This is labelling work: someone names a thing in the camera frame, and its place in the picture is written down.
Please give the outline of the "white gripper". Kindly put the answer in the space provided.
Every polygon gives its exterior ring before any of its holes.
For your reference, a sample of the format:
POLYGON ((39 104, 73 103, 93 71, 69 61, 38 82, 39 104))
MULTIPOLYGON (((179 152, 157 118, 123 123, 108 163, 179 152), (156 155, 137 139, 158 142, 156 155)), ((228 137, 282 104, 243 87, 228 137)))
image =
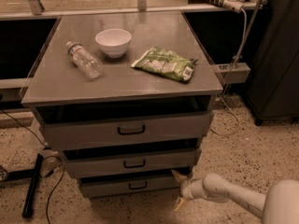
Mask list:
POLYGON ((181 174, 176 170, 171 171, 174 178, 180 184, 180 196, 174 206, 174 211, 177 212, 184 207, 188 201, 202 199, 204 197, 203 183, 201 179, 188 179, 186 175, 181 174))

